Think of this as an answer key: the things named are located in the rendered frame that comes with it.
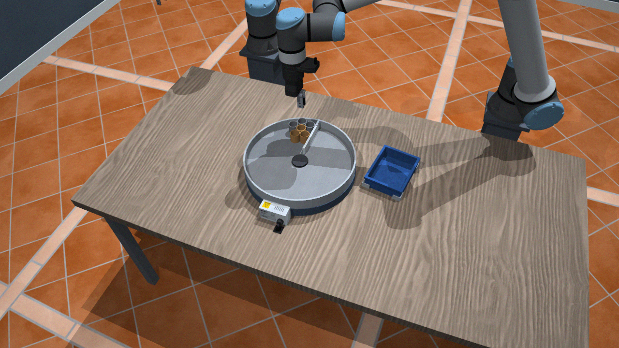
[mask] cup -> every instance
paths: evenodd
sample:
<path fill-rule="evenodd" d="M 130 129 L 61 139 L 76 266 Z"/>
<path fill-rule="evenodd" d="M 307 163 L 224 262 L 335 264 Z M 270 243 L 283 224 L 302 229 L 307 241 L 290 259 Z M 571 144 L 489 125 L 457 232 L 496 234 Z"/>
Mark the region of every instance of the cup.
<path fill-rule="evenodd" d="M 313 121 L 307 121 L 305 123 L 305 130 L 311 133 L 315 125 L 316 124 Z"/>
<path fill-rule="evenodd" d="M 294 142 L 296 144 L 300 140 L 301 140 L 301 138 L 300 138 L 299 131 L 297 131 L 296 129 L 291 130 L 290 131 L 290 141 L 292 141 L 292 142 Z"/>
<path fill-rule="evenodd" d="M 301 133 L 299 133 L 299 137 L 300 137 L 301 143 L 305 144 L 305 142 L 308 140 L 309 136 L 310 136 L 310 132 L 308 132 L 308 131 L 302 131 Z"/>
<path fill-rule="evenodd" d="M 288 122 L 288 132 L 297 128 L 298 123 L 296 121 Z"/>

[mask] wooden tabletop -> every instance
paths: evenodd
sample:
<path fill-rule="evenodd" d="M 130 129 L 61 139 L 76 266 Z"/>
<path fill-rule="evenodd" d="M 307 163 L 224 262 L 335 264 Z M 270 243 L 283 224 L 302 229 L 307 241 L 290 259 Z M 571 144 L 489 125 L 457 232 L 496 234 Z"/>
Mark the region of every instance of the wooden tabletop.
<path fill-rule="evenodd" d="M 336 207 L 277 234 L 242 157 L 294 117 L 346 132 L 357 177 Z M 385 144 L 421 158 L 401 202 L 360 186 Z M 570 155 L 311 92 L 300 109 L 282 86 L 192 67 L 72 201 L 470 347 L 589 346 L 585 161 Z"/>

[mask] tiled floor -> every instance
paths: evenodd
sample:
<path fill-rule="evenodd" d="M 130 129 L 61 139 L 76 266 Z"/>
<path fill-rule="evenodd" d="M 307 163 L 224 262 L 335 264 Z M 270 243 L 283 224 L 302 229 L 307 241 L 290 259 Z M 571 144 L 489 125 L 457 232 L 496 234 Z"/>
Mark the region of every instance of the tiled floor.
<path fill-rule="evenodd" d="M 409 3 L 449 12 L 459 5 Z M 543 30 L 619 46 L 618 14 L 537 4 Z M 311 11 L 311 1 L 285 0 L 281 8 L 292 6 Z M 500 20 L 496 0 L 473 1 L 470 15 Z M 454 19 L 384 5 L 347 17 L 344 41 L 307 45 L 322 64 L 306 75 L 305 89 L 426 117 Z M 122 0 L 54 55 L 175 82 L 244 18 L 240 0 Z M 213 69 L 248 77 L 238 55 L 245 38 Z M 619 194 L 619 53 L 544 42 L 566 114 L 521 141 L 584 158 L 587 185 Z M 485 95 L 496 90 L 508 51 L 502 28 L 468 22 L 442 122 L 481 128 Z M 71 196 L 162 95 L 41 63 L 0 96 L 1 282 L 15 279 L 71 212 Z M 590 347 L 607 348 L 619 344 L 619 208 L 588 205 Z M 129 347 L 350 347 L 359 311 L 133 232 L 159 271 L 156 286 L 88 213 L 24 294 Z M 412 342 L 459 346 L 385 321 L 377 347 Z M 14 311 L 0 320 L 0 347 L 66 346 Z"/>

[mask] gray cup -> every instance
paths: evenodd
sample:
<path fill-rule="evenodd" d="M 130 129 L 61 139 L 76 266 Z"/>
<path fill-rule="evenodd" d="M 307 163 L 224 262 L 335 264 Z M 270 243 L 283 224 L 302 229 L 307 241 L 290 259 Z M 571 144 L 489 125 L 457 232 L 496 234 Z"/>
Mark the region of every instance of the gray cup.
<path fill-rule="evenodd" d="M 305 127 L 306 127 L 305 129 L 306 129 L 308 132 L 310 132 L 310 133 L 311 133 L 311 132 L 314 130 L 314 126 L 315 126 L 315 125 L 316 125 L 316 124 L 315 124 L 313 121 L 307 121 L 307 122 L 305 123 Z"/>
<path fill-rule="evenodd" d="M 297 122 L 296 121 L 290 121 L 288 122 L 288 132 L 290 132 L 293 129 L 297 128 Z"/>

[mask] table leg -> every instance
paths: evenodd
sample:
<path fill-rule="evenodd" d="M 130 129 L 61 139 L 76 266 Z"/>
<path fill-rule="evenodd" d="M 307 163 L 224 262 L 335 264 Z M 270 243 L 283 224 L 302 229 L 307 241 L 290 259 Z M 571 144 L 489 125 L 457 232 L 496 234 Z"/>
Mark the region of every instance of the table leg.
<path fill-rule="evenodd" d="M 144 278 L 146 278 L 146 281 L 152 285 L 155 285 L 159 280 L 159 275 L 155 272 L 155 269 L 146 258 L 146 255 L 142 249 L 140 249 L 140 246 L 137 244 L 136 239 L 131 235 L 129 229 L 125 225 L 119 224 L 108 218 L 105 218 L 105 221 L 107 221 L 108 225 L 110 225 L 110 228 L 114 231 L 114 234 L 120 241 L 120 244 L 122 244 L 127 253 L 129 253 L 129 257 L 131 257 Z"/>

